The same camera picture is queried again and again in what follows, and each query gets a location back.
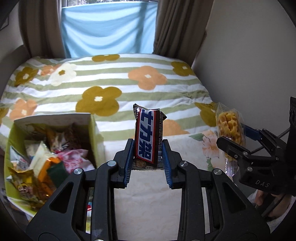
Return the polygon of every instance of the mattress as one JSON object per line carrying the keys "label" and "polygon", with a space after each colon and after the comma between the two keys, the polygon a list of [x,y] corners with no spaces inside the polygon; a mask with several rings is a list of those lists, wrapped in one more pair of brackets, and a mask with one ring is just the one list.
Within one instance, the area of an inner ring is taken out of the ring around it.
{"label": "mattress", "polygon": [[[0,101],[0,146],[5,149],[15,119],[89,112],[104,138],[106,161],[112,160],[134,138],[134,103],[164,112],[163,138],[183,160],[225,169],[208,91],[188,64],[153,54],[29,59],[11,75]],[[128,187],[115,194],[120,239],[177,238],[181,193],[168,188],[163,171],[132,171]]]}

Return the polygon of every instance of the wall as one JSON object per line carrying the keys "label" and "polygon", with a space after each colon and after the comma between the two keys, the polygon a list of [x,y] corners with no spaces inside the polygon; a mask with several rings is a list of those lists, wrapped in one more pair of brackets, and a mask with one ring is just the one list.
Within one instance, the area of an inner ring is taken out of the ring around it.
{"label": "wall", "polygon": [[9,15],[8,26],[0,31],[0,61],[22,44],[17,4]]}
{"label": "wall", "polygon": [[289,127],[296,28],[277,0],[215,0],[193,69],[213,101],[238,109],[247,125],[276,135]]}

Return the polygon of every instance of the cardboard box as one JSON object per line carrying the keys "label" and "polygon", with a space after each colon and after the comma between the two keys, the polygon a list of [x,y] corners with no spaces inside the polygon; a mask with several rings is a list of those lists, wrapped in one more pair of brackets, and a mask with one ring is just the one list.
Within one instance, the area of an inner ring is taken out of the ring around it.
{"label": "cardboard box", "polygon": [[67,113],[33,115],[15,120],[13,123],[4,156],[6,195],[13,205],[30,216],[34,216],[36,211],[32,210],[31,207],[21,199],[19,192],[13,184],[6,180],[6,178],[10,176],[8,167],[12,167],[10,163],[10,146],[13,146],[20,154],[26,156],[24,140],[32,136],[42,138],[42,135],[35,130],[36,126],[49,126],[55,131],[63,132],[63,130],[72,123],[75,123],[77,126],[77,133],[75,134],[78,136],[82,148],[89,150],[88,159],[98,168],[106,162],[104,144],[103,137],[100,135],[94,117],[91,114]]}

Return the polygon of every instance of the silver bolt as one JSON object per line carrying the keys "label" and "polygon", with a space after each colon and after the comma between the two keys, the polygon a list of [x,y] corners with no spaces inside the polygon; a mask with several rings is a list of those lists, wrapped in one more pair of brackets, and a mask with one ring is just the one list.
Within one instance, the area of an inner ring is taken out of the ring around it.
{"label": "silver bolt", "polygon": [[113,167],[116,165],[116,161],[108,161],[108,166]]}
{"label": "silver bolt", "polygon": [[214,174],[221,175],[222,174],[222,171],[219,168],[215,168],[214,169]]}
{"label": "silver bolt", "polygon": [[188,166],[188,162],[187,161],[181,161],[179,163],[179,165],[182,166],[182,167],[186,167],[186,166]]}
{"label": "silver bolt", "polygon": [[80,173],[82,173],[82,169],[81,169],[81,168],[76,168],[76,169],[74,170],[74,174],[78,175],[78,174],[80,174]]}

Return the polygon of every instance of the light blue curtain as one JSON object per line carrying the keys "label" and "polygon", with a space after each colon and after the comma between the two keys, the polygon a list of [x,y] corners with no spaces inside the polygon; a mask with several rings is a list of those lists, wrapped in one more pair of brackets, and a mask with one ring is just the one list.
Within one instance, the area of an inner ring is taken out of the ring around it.
{"label": "light blue curtain", "polygon": [[152,53],[157,2],[108,2],[62,8],[67,58]]}

